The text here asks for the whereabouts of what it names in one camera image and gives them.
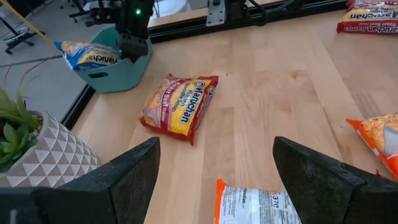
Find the black metal frame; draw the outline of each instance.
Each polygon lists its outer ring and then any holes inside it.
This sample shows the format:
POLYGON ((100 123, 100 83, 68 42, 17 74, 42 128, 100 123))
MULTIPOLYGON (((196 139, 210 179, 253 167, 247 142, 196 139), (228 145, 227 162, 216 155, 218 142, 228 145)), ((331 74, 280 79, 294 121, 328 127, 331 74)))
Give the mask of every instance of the black metal frame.
MULTIPOLYGON (((299 9, 279 10, 281 7, 286 5, 286 2, 287 1, 281 1, 262 5, 262 7, 268 12, 269 22, 346 9, 346 0, 325 0, 321 2, 304 4, 299 9)), ((252 7, 249 10, 250 15, 253 19, 258 19, 262 17, 260 9, 252 7)), ((218 26, 207 27, 206 16, 202 16, 186 21, 178 21, 170 24, 151 27, 149 28, 149 34, 152 43, 156 44, 175 39, 209 34, 212 32, 218 32, 223 30, 237 29, 247 26, 252 26, 252 23, 247 19, 241 19, 237 21, 228 21, 225 24, 218 26)), ((85 106, 93 96, 94 92, 94 89, 92 89, 88 85, 83 89, 79 97, 76 99, 74 104, 72 104, 72 107, 68 110, 67 114, 62 119, 62 123, 67 128, 71 129, 75 125, 79 116, 85 109, 85 106)))

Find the succulent plant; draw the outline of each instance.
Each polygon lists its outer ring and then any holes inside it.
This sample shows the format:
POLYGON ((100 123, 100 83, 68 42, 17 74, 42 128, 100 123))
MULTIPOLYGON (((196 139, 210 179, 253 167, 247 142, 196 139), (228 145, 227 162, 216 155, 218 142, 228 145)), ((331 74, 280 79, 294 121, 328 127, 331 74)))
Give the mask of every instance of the succulent plant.
POLYGON ((30 133, 40 128, 40 122, 26 108, 22 84, 27 74, 40 64, 28 69, 22 76, 16 101, 0 88, 0 172, 6 172, 37 142, 35 138, 31 139, 30 133))

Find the yellow cable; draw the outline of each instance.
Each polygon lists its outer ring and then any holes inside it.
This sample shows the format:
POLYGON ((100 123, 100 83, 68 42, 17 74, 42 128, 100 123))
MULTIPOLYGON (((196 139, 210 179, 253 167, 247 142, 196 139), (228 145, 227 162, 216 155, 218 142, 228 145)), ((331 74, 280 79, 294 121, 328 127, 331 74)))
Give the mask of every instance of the yellow cable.
POLYGON ((7 1, 5 0, 0 0, 0 2, 5 5, 9 10, 12 11, 12 13, 14 13, 17 17, 19 17, 26 25, 28 25, 32 30, 34 30, 39 36, 41 36, 41 38, 43 38, 45 41, 47 41, 47 43, 49 43, 52 47, 55 48, 54 46, 54 42, 52 40, 50 40, 46 35, 44 35, 43 33, 41 33, 38 29, 36 29, 35 26, 33 26, 33 24, 31 24, 29 21, 27 21, 23 16, 21 16, 10 4, 8 4, 7 1))

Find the potted plant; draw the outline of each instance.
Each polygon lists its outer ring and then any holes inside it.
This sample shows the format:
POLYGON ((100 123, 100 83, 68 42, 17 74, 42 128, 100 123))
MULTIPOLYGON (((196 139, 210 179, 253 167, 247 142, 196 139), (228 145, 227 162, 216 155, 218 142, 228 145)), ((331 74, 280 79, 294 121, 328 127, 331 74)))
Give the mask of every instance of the potted plant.
POLYGON ((95 153, 47 112, 29 111, 0 89, 0 187, 58 187, 96 169, 95 153))

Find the white geometric planter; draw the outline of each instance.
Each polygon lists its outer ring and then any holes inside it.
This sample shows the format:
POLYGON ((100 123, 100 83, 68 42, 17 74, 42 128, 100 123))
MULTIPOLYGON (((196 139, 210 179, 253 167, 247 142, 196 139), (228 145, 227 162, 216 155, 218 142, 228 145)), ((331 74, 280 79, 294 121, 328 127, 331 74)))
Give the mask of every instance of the white geometric planter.
POLYGON ((95 153, 47 112, 38 142, 3 174, 0 187, 58 187, 100 166, 95 153))

